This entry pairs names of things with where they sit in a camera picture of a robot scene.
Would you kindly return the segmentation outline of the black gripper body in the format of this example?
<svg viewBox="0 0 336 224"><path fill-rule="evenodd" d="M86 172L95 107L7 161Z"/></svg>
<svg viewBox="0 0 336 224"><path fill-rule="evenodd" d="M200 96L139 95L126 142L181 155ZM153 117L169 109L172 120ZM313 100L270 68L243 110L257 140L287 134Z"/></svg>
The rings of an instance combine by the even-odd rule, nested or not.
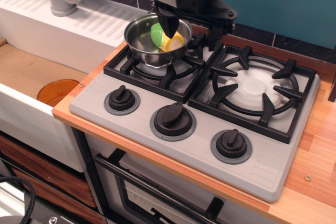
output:
<svg viewBox="0 0 336 224"><path fill-rule="evenodd" d="M221 0L153 0L158 7L176 8L179 20L210 28L214 23L226 23L227 31L235 28L237 12Z"/></svg>

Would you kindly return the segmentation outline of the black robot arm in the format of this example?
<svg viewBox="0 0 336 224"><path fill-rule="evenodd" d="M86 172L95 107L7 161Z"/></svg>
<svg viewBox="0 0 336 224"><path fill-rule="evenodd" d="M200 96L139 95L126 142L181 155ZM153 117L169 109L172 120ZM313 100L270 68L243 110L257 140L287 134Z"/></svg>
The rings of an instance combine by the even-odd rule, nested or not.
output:
<svg viewBox="0 0 336 224"><path fill-rule="evenodd" d="M221 0L153 0L163 31L173 37L179 20L208 28L207 46L214 50L223 35L233 32L238 12Z"/></svg>

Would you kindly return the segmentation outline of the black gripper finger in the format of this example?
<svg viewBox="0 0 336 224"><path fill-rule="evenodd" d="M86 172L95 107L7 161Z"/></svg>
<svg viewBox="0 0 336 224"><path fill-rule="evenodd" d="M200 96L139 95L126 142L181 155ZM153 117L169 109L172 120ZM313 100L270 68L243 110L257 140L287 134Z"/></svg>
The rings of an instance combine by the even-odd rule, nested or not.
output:
<svg viewBox="0 0 336 224"><path fill-rule="evenodd" d="M158 7L156 9L156 14L158 16L158 21L164 33L169 38L173 38L179 26L179 17L177 9L176 8L165 9Z"/></svg>
<svg viewBox="0 0 336 224"><path fill-rule="evenodd" d="M226 23L214 23L208 29L207 44L209 51L214 51L216 43L221 41L222 37L227 34Z"/></svg>

